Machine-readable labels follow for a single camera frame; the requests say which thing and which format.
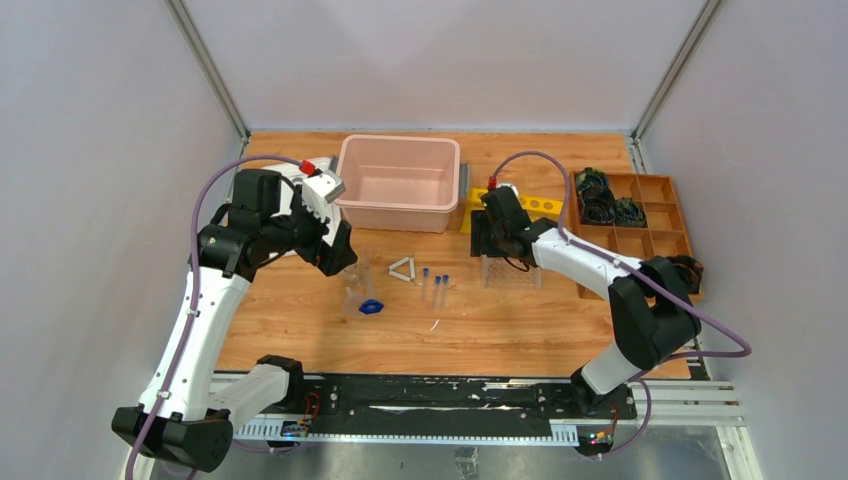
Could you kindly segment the blue capped vial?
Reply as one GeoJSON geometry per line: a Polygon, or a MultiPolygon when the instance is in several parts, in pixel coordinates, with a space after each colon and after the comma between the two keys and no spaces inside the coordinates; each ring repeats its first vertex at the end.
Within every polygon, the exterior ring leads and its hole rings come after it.
{"type": "Polygon", "coordinates": [[[442,276],[441,280],[441,292],[439,296],[439,307],[444,308],[446,305],[446,298],[450,288],[450,276],[445,274],[442,276]]]}
{"type": "Polygon", "coordinates": [[[427,291],[428,291],[428,285],[429,285],[429,268],[428,267],[423,267],[421,269],[420,280],[421,280],[421,283],[420,283],[420,285],[421,285],[421,300],[425,301],[427,299],[427,291]]]}
{"type": "Polygon", "coordinates": [[[436,309],[440,303],[440,295],[442,290],[443,277],[441,275],[437,275],[434,279],[433,284],[433,293],[431,298],[431,308],[436,309]]]}

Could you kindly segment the white clay pipe triangle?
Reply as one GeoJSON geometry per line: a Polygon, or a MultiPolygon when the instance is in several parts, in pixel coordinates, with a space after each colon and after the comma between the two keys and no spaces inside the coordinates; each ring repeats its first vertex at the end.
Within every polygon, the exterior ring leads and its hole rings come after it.
{"type": "Polygon", "coordinates": [[[403,282],[415,284],[417,279],[417,268],[413,255],[405,256],[387,268],[389,276],[403,282]]]}

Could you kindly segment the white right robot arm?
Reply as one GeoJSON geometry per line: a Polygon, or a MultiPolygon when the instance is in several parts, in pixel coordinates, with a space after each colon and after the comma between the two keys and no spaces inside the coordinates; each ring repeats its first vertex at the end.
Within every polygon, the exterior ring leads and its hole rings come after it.
{"type": "Polygon", "coordinates": [[[531,220],[508,186],[488,190],[481,202],[473,213],[473,255],[559,273],[609,304],[612,342],[570,377],[571,403],[580,415],[601,414],[615,390],[700,333],[687,288],[668,258],[622,256],[567,234],[549,218],[531,220]]]}

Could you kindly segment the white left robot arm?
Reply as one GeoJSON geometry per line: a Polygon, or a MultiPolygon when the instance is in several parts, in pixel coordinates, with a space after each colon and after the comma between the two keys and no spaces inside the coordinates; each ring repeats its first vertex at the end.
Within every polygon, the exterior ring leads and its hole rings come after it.
{"type": "Polygon", "coordinates": [[[274,169],[241,170],[229,201],[207,223],[192,219],[181,314],[138,402],[118,408],[112,420],[130,446],[124,478],[148,478],[143,460],[211,472],[235,433],[271,406],[317,414],[302,364],[279,355],[261,357],[235,383],[210,390],[226,333],[260,269],[288,253],[325,276],[356,262],[351,225],[333,210],[343,180],[308,162],[298,171],[294,180],[274,169]]]}

